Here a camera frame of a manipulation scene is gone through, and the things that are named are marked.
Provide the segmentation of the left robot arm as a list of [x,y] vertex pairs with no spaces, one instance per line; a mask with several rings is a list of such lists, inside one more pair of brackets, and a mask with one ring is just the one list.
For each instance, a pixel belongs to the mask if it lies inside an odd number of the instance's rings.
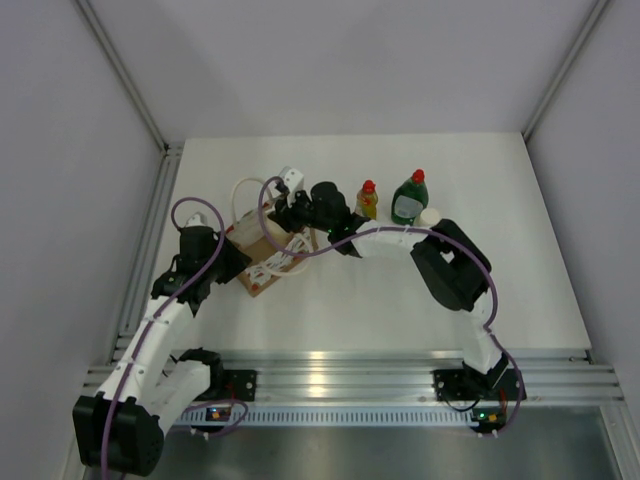
[[213,284],[226,284],[251,262],[224,234],[192,216],[179,251],[153,283],[139,327],[108,378],[76,401],[80,460],[102,474],[145,477],[158,464],[167,432],[195,401],[221,400],[229,376],[220,354],[202,347],[174,356]]

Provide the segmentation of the dark green bottle red cap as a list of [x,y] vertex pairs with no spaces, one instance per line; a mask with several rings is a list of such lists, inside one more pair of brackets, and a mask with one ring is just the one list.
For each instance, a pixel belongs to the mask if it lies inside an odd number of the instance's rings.
[[391,219],[398,225],[413,225],[428,203],[429,192],[425,183],[425,172],[417,169],[394,192]]

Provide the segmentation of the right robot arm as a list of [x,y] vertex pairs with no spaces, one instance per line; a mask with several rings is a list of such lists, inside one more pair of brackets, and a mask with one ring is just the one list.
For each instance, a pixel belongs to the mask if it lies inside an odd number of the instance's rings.
[[460,317],[458,369],[434,372],[443,402],[526,397],[522,373],[491,330],[498,293],[486,256],[452,220],[433,227],[382,225],[352,212],[332,182],[305,191],[300,180],[271,178],[279,193],[268,217],[288,233],[305,227],[326,234],[328,249],[355,258],[409,258],[435,301]]

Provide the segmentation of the yellow bottle red cap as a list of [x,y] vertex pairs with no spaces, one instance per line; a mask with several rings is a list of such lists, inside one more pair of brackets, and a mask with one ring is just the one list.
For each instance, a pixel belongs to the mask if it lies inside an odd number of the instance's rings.
[[356,195],[355,212],[360,216],[376,220],[377,204],[376,184],[372,180],[366,180]]

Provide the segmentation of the cream bottle white pump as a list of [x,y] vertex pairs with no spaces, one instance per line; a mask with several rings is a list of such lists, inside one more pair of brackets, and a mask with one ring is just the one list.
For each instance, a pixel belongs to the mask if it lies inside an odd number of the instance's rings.
[[264,217],[265,227],[267,233],[271,238],[279,245],[286,247],[291,240],[292,234],[285,231],[275,221],[271,220],[268,216]]

